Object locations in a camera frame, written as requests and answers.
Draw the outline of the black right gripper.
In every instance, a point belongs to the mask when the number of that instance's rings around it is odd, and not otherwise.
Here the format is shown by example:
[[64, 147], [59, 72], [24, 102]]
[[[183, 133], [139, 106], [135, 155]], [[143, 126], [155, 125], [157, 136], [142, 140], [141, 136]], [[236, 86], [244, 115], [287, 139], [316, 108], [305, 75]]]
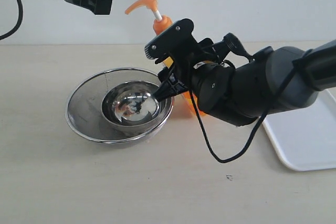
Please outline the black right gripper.
[[236, 46], [231, 40], [213, 44], [209, 38], [197, 42], [193, 36], [184, 39], [157, 58], [157, 63], [165, 67], [158, 74], [161, 84], [153, 93], [158, 101], [163, 101], [186, 92], [192, 88], [192, 75], [199, 63], [219, 63]]

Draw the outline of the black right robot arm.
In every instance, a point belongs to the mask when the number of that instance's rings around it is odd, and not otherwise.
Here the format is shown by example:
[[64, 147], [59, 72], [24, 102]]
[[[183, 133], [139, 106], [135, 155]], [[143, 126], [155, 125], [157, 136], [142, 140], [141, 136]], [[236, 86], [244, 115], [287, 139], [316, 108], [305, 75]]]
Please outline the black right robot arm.
[[319, 92], [335, 87], [334, 41], [306, 51], [265, 47], [251, 55], [231, 33], [218, 43], [164, 34], [147, 45], [146, 55], [173, 60], [159, 74], [158, 100], [190, 92], [200, 111], [235, 126], [306, 108]]

